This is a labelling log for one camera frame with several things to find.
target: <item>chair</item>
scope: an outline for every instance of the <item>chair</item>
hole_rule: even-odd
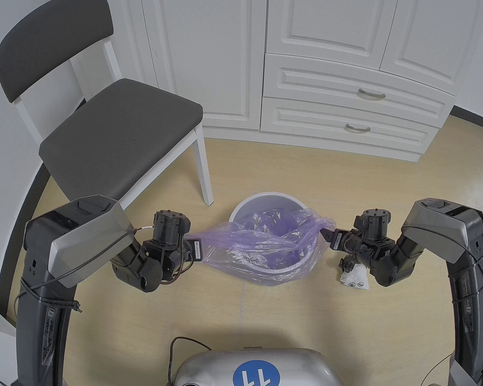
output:
[[[107,0],[51,0],[0,43],[0,83],[39,144],[39,156],[70,200],[100,194],[125,208],[193,144],[202,196],[211,205],[202,106],[122,78],[112,34]],[[98,41],[115,82],[42,138],[21,94]]]

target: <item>gray chair seat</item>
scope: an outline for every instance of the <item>gray chair seat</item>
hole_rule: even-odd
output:
[[[201,121],[199,104],[121,79],[60,124],[39,156],[70,200],[118,200]]]

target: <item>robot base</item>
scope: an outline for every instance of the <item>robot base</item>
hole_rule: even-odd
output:
[[[206,351],[179,368],[174,386],[344,386],[335,370],[309,349]]]

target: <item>crumpled white packaging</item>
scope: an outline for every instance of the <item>crumpled white packaging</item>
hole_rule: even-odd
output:
[[[361,263],[355,264],[351,272],[343,272],[340,281],[344,286],[355,287],[356,289],[369,289],[367,268]]]

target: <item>gray chair backrest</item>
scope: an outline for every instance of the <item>gray chair backrest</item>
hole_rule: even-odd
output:
[[[45,74],[113,34],[107,0],[51,0],[0,43],[0,84],[13,102]]]

